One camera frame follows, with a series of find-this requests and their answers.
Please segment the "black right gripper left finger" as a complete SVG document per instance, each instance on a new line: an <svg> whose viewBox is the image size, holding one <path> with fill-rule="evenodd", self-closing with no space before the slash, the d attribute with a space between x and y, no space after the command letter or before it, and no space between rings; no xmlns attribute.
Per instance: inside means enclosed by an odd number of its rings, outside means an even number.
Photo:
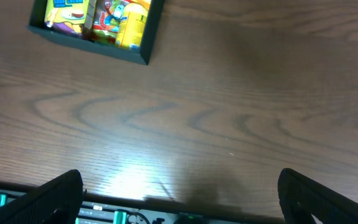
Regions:
<svg viewBox="0 0 358 224"><path fill-rule="evenodd" d="M38 187L0 182L0 224L75 223L83 196L76 169Z"/></svg>

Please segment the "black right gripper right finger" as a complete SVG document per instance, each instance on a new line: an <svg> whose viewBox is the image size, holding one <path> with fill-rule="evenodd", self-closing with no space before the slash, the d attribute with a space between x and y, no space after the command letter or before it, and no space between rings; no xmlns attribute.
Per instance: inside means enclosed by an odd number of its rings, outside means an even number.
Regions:
<svg viewBox="0 0 358 224"><path fill-rule="evenodd" d="M293 169L281 171L278 197L286 223L358 224L358 203Z"/></svg>

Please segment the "yellow Mentos bottle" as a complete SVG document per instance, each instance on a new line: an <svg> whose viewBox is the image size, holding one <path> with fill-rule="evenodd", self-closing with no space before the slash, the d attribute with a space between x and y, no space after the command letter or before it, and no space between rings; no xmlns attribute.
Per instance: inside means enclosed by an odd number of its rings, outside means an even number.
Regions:
<svg viewBox="0 0 358 224"><path fill-rule="evenodd" d="M119 24L115 46L139 53L149 10L140 4L129 3Z"/></svg>

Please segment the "green Pretz snack box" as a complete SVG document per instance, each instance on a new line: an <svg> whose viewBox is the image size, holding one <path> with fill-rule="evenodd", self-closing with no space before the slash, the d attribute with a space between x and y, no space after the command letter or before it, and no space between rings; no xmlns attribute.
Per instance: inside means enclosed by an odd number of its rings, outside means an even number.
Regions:
<svg viewBox="0 0 358 224"><path fill-rule="evenodd" d="M55 32L88 39L95 9L96 0L48 0L45 26Z"/></svg>

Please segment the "Haribo worms candy bag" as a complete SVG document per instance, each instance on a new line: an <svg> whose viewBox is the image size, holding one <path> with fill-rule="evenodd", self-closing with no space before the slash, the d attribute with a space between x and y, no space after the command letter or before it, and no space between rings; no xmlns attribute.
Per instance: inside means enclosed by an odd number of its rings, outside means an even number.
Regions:
<svg viewBox="0 0 358 224"><path fill-rule="evenodd" d="M102 44L114 45L124 8L132 1L97 0L90 39Z"/></svg>

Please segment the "yellow candy wrapper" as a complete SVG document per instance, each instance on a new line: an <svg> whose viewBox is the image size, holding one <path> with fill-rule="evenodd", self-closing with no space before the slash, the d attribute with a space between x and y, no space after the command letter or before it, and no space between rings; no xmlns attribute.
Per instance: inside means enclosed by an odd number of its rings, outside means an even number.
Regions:
<svg viewBox="0 0 358 224"><path fill-rule="evenodd" d="M150 9L150 5L152 0L132 0L133 2L140 4L141 6L143 6L146 10Z"/></svg>

